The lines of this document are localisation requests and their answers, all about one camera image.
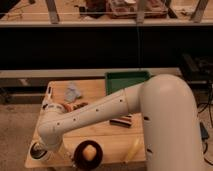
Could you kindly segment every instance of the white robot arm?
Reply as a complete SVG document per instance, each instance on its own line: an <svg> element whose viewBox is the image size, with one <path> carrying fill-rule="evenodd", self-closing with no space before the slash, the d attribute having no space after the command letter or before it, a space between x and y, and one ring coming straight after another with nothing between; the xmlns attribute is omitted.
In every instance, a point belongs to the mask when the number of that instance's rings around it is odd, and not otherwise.
<svg viewBox="0 0 213 171"><path fill-rule="evenodd" d="M195 99L176 76L155 76L70 113L61 109L48 105L38 125L47 150L58 149L68 131L141 112L148 171L204 171Z"/></svg>

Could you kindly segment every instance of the wooden table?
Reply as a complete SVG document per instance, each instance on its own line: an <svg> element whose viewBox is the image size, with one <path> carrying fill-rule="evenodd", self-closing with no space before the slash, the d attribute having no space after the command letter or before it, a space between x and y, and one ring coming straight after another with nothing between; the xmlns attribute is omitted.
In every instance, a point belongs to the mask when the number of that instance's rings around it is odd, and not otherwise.
<svg viewBox="0 0 213 171"><path fill-rule="evenodd" d="M30 5L28 0L21 0L13 9L10 10L8 14L6 14L1 21L50 21L49 13L47 9L47 5L45 0L35 0L36 3ZM181 14L180 10L175 10L177 6L186 7L186 6L196 6L198 0L172 0L171 8L177 14L178 19L180 20L188 20L189 17ZM55 0L57 12L60 18L60 21L83 21L85 22L85 18L79 15L79 9L75 7L85 6L84 0ZM213 19L213 1L209 1L207 8L205 10L204 19ZM103 15L98 19L91 19L94 21L112 21L108 15Z"/></svg>
<svg viewBox="0 0 213 171"><path fill-rule="evenodd" d="M78 80L72 81L83 94L83 98L77 99L71 106L81 102L92 103L105 96L105 82L102 79L98 80ZM69 81L53 81L48 86L53 89L52 98L55 102L64 102L65 91ZM124 128L115 125L110 125L109 121L101 122L91 126L87 126L78 130L66 133L63 136L64 146L72 155L77 145L84 140L95 140L103 150L104 156L102 164L123 163L124 157L131 147L134 140L138 137L142 139L142 148L134 156L132 162L145 162L145 152L143 143L143 128L141 114L135 114L132 117L133 124L131 128ZM33 134L31 145L39 138L37 130ZM60 167L71 166L70 158L54 153L50 160L46 163L34 160L27 154L25 162L26 168L36 167Z"/></svg>

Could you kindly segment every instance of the black cable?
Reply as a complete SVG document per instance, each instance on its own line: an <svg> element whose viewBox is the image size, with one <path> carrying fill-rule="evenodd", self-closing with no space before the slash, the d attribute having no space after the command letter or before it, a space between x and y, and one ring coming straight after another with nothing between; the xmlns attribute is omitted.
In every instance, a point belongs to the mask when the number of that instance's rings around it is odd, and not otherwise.
<svg viewBox="0 0 213 171"><path fill-rule="evenodd" d="M205 157L204 157L204 160L205 160L206 163L208 163L209 165L213 166L213 163L210 162L210 161L209 161L208 159L206 159Z"/></svg>
<svg viewBox="0 0 213 171"><path fill-rule="evenodd" d="M209 89L208 102L207 103L201 103L201 104L205 104L205 106L198 113L202 113L209 105L211 106L211 101L212 101L212 85L210 85L210 89Z"/></svg>
<svg viewBox="0 0 213 171"><path fill-rule="evenodd" d="M209 145L206 141L204 141L205 144L205 149L203 150L203 154L206 154L206 152L208 151Z"/></svg>
<svg viewBox="0 0 213 171"><path fill-rule="evenodd" d="M206 142L206 141L204 141L204 144L205 144L205 149L203 150L203 154L206 154L206 152L208 151L208 143ZM209 165L211 165L211 166L213 166L213 163L211 162L211 161L209 161L207 158L205 158L204 157L204 161L207 163L207 164L209 164Z"/></svg>
<svg viewBox="0 0 213 171"><path fill-rule="evenodd" d="M198 112L198 114L202 113L204 110L208 108L209 110L209 119L211 123L211 127L213 128L213 118L211 113L211 106L212 106L212 100L213 100L213 84L212 82L208 81L207 84L209 85L209 95L208 95L208 102L207 103L201 103L205 104L205 106Z"/></svg>

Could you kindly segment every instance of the concrete floor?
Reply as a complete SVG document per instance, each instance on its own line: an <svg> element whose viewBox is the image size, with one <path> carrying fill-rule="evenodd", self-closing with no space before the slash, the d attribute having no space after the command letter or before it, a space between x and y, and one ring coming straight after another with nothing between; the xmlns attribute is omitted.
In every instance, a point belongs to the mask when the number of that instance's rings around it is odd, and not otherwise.
<svg viewBox="0 0 213 171"><path fill-rule="evenodd" d="M1 171L45 171L47 169L26 169L25 158L35 124L39 115L40 104L0 105L0 170ZM206 158L213 162L213 129L210 127L208 113L200 115L207 127L210 139ZM72 170L58 168L59 171ZM102 166L97 170L142 171L140 165L130 166ZM206 171L213 171L213 167L206 164Z"/></svg>

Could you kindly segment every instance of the green tray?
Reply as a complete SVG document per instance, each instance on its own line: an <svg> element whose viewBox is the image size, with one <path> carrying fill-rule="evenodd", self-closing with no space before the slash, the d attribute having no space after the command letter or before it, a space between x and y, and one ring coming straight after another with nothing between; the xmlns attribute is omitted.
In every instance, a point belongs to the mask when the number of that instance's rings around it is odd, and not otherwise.
<svg viewBox="0 0 213 171"><path fill-rule="evenodd" d="M144 82L149 78L148 71L107 72L105 74L106 94Z"/></svg>

